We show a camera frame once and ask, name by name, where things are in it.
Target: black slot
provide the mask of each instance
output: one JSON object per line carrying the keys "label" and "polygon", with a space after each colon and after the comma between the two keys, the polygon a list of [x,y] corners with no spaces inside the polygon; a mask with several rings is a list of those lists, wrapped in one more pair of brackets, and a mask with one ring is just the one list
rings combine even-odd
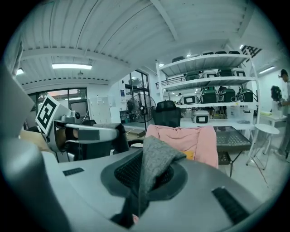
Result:
{"label": "black slot", "polygon": [[[205,118],[205,121],[199,121],[199,118]],[[196,116],[197,123],[208,123],[208,116]]]}
{"label": "black slot", "polygon": [[242,72],[242,71],[237,71],[237,77],[245,77],[245,72]]}
{"label": "black slot", "polygon": [[70,170],[63,171],[63,174],[65,176],[70,176],[70,175],[73,175],[73,174],[76,174],[79,172],[83,172],[83,171],[84,171],[84,169],[82,169],[82,168],[76,168],[76,169],[70,169]]}
{"label": "black slot", "polygon": [[249,216],[244,207],[225,188],[216,188],[212,193],[234,224]]}
{"label": "black slot", "polygon": [[195,104],[196,103],[195,102],[195,97],[184,97],[184,103],[185,104]]}

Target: person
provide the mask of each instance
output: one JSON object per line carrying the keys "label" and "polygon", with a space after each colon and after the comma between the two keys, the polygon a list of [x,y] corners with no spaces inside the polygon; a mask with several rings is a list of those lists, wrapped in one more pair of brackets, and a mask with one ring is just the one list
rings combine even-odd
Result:
{"label": "person", "polygon": [[178,96],[180,97],[180,100],[179,100],[179,102],[180,102],[180,104],[182,105],[182,94],[181,94],[181,93],[179,93],[179,94],[178,94]]}
{"label": "person", "polygon": [[290,150],[290,79],[285,69],[281,70],[281,74],[279,77],[281,77],[283,81],[287,83],[287,90],[288,90],[287,101],[281,102],[282,106],[285,106],[288,108],[288,111],[287,111],[286,131],[285,131],[284,139],[281,143],[280,148],[278,149],[278,153],[280,155],[285,155]]}

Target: yellow object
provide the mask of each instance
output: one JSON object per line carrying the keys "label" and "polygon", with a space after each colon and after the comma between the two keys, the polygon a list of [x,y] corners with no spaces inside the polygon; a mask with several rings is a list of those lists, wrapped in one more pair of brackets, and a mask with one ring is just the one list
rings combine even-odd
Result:
{"label": "yellow object", "polygon": [[194,159],[194,152],[193,151],[183,151],[184,154],[186,154],[186,158],[189,160],[193,160]]}
{"label": "yellow object", "polygon": [[269,116],[269,115],[271,115],[272,113],[271,113],[271,112],[266,112],[266,111],[261,111],[260,114],[262,114],[262,115],[266,115],[266,116]]}

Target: window frame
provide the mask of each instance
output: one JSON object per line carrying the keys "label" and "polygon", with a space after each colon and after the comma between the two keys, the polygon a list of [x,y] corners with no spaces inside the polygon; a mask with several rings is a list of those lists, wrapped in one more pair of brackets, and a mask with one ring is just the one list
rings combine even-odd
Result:
{"label": "window frame", "polygon": [[68,92],[68,108],[70,109],[70,110],[72,110],[72,108],[71,108],[71,104],[70,104],[70,100],[69,100],[69,90],[71,90],[71,89],[85,89],[86,90],[86,99],[80,99],[79,101],[86,101],[86,109],[87,109],[87,111],[88,111],[88,104],[87,104],[87,88],[86,87],[80,87],[80,88],[61,88],[61,89],[50,89],[50,90],[46,90],[46,91],[40,91],[40,92],[34,92],[34,93],[30,93],[30,94],[28,94],[28,96],[32,96],[32,95],[35,95],[35,97],[36,97],[36,100],[35,100],[35,103],[34,103],[34,106],[33,106],[33,108],[30,110],[30,111],[33,111],[33,110],[35,110],[36,111],[36,114],[38,114],[38,107],[37,107],[37,105],[38,105],[38,98],[39,98],[39,95],[41,94],[41,93],[43,93],[43,92],[53,92],[53,91],[60,91],[60,90],[67,90],[67,92]]}

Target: black bag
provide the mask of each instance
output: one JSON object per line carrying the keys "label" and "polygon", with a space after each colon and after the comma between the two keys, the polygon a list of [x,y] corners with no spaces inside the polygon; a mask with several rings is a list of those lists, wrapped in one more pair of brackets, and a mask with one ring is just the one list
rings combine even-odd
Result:
{"label": "black bag", "polygon": [[236,92],[233,89],[223,89],[219,92],[219,102],[234,102],[236,100]]}
{"label": "black bag", "polygon": [[218,51],[218,52],[216,52],[216,54],[227,54],[227,52],[225,52],[225,51]]}
{"label": "black bag", "polygon": [[199,74],[196,72],[189,72],[185,75],[186,81],[191,81],[191,80],[195,80],[195,79],[199,79]]}
{"label": "black bag", "polygon": [[237,100],[242,102],[253,102],[253,91],[251,89],[240,89],[237,93]]}
{"label": "black bag", "polygon": [[184,60],[184,59],[185,59],[185,58],[184,58],[183,56],[178,56],[178,57],[172,59],[172,63],[173,63],[173,62],[176,62],[176,61],[179,61],[179,60]]}
{"label": "black bag", "polygon": [[220,77],[231,77],[232,70],[231,69],[219,69],[217,75]]}
{"label": "black bag", "polygon": [[204,89],[200,97],[200,101],[203,104],[216,103],[217,102],[217,92],[215,90]]}
{"label": "black bag", "polygon": [[204,53],[203,53],[203,56],[206,56],[206,55],[213,55],[213,52],[211,52],[211,51],[204,52]]}
{"label": "black bag", "polygon": [[238,51],[229,51],[228,53],[229,54],[240,54],[240,52],[238,52]]}

